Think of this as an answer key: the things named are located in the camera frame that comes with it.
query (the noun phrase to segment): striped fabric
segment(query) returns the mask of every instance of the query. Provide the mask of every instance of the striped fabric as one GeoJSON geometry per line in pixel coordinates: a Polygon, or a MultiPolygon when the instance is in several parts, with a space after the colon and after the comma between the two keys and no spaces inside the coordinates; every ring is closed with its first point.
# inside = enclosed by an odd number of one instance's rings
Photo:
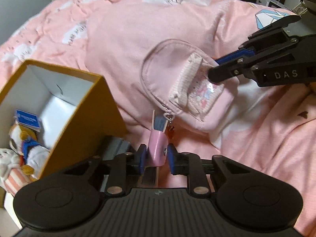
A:
{"type": "Polygon", "coordinates": [[[30,182],[31,181],[29,180],[29,178],[23,174],[20,168],[13,168],[11,169],[10,175],[7,180],[4,181],[4,186],[7,192],[15,196],[19,189],[29,184],[30,182]]]}

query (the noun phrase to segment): pink pouch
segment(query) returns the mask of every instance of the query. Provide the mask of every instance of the pink pouch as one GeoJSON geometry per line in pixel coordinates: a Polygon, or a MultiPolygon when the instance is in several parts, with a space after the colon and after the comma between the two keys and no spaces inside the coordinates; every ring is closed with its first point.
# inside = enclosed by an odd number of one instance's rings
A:
{"type": "Polygon", "coordinates": [[[216,66],[198,47],[169,39],[144,59],[141,83],[154,103],[167,114],[179,117],[183,127],[210,132],[227,112],[239,84],[237,78],[211,84],[207,72],[216,66]]]}

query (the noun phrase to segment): plush toy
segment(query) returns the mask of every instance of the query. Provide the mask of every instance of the plush toy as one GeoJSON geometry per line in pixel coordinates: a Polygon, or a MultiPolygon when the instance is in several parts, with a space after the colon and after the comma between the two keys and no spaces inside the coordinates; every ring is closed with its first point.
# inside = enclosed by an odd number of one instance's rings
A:
{"type": "Polygon", "coordinates": [[[12,150],[21,156],[21,165],[26,175],[31,175],[35,179],[41,172],[50,152],[37,142],[34,130],[22,126],[15,121],[9,131],[9,145],[12,150]]]}
{"type": "Polygon", "coordinates": [[[20,158],[10,149],[0,149],[0,186],[13,196],[31,180],[20,168],[20,158]]]}

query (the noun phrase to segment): blue tag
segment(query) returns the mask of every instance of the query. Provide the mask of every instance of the blue tag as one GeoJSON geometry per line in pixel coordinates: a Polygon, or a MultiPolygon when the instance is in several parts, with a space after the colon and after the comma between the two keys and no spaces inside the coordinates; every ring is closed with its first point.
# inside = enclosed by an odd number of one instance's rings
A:
{"type": "Polygon", "coordinates": [[[28,126],[32,129],[40,129],[40,121],[37,115],[25,111],[15,110],[15,116],[18,123],[28,126]]]}

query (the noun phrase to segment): cardboard box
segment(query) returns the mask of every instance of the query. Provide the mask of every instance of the cardboard box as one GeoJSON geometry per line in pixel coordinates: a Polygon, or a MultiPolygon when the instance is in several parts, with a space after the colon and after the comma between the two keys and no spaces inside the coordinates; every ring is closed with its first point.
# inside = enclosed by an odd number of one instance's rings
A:
{"type": "Polygon", "coordinates": [[[26,60],[0,93],[0,147],[9,148],[15,110],[38,115],[51,154],[39,178],[93,156],[105,135],[126,131],[103,76],[26,60]]]}

